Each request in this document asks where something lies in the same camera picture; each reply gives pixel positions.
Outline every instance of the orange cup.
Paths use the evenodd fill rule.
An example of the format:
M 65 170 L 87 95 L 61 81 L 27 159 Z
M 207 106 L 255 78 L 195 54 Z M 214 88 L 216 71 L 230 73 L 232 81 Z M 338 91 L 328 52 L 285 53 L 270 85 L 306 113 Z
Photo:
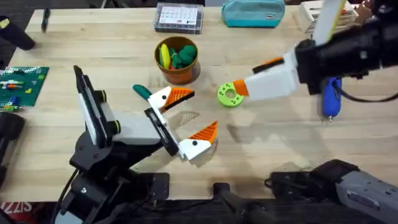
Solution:
M 166 44 L 167 48 L 174 48 L 177 52 L 182 50 L 186 45 L 195 46 L 197 49 L 197 56 L 195 57 L 194 61 L 187 67 L 176 69 L 176 70 L 169 70 L 164 68 L 159 63 L 159 48 L 162 44 Z M 198 47 L 192 40 L 185 38 L 185 37 L 169 37 L 167 39 L 162 40 L 158 43 L 155 49 L 155 62 L 156 65 L 161 69 L 163 72 L 166 80 L 174 85 L 184 85 L 195 81 L 199 74 L 200 74 L 200 64 L 198 62 Z

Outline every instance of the white box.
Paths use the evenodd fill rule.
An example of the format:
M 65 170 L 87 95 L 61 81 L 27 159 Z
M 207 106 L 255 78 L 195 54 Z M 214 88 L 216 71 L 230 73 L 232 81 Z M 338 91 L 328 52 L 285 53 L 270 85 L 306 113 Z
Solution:
M 298 24 L 306 34 L 311 34 L 313 32 L 322 4 L 323 1 L 309 1 L 300 4 L 298 8 Z M 345 29 L 358 17 L 358 13 L 356 13 L 355 9 L 348 1 L 346 1 L 344 10 L 344 13 L 342 13 L 338 19 L 335 32 Z

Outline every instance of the pencil case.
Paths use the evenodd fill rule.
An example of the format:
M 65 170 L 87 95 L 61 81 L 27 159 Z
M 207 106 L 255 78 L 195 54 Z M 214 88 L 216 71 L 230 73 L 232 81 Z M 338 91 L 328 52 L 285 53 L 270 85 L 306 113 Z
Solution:
M 283 0 L 230 0 L 221 9 L 228 27 L 277 27 L 284 14 Z

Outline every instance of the clear plastic organizer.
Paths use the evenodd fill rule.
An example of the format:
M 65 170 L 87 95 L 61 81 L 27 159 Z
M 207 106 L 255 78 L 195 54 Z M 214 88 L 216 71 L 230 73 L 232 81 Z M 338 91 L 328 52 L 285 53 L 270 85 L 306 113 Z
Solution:
M 203 6 L 197 4 L 158 3 L 154 27 L 156 32 L 201 34 Z

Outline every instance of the wooden table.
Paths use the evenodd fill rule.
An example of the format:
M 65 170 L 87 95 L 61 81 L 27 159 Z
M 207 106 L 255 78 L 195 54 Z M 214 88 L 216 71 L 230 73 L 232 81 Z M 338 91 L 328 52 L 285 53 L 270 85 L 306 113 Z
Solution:
M 243 197 L 272 197 L 263 181 L 275 170 L 311 169 L 330 159 L 360 166 L 398 185 L 398 101 L 383 104 L 343 100 L 333 124 L 321 122 L 319 100 L 302 85 L 288 98 L 222 107 L 216 90 L 243 78 L 252 67 L 270 60 L 306 38 L 287 7 L 276 29 L 229 29 L 220 8 L 205 8 L 202 35 L 186 35 L 199 49 L 201 75 L 188 88 L 191 100 L 167 113 L 181 138 L 219 121 L 218 144 L 194 164 L 170 157 L 164 149 L 136 166 L 139 172 L 168 172 L 170 198 L 208 198 L 214 182 L 229 182 Z M 114 111 L 143 114 L 149 105 L 132 90 L 142 84 L 157 91 L 169 84 L 154 63 L 158 42 L 171 35 L 154 32 L 155 9 L 52 10 L 41 33 L 43 11 L 35 11 L 27 33 L 34 50 L 17 50 L 11 66 L 49 66 L 49 75 L 34 108 L 20 115 L 27 127 L 1 193 L 2 201 L 56 200 L 73 171 L 68 161 L 84 131 L 73 65 L 104 89 Z M 380 98 L 398 90 L 396 69 L 374 72 L 364 80 L 344 79 L 355 96 Z

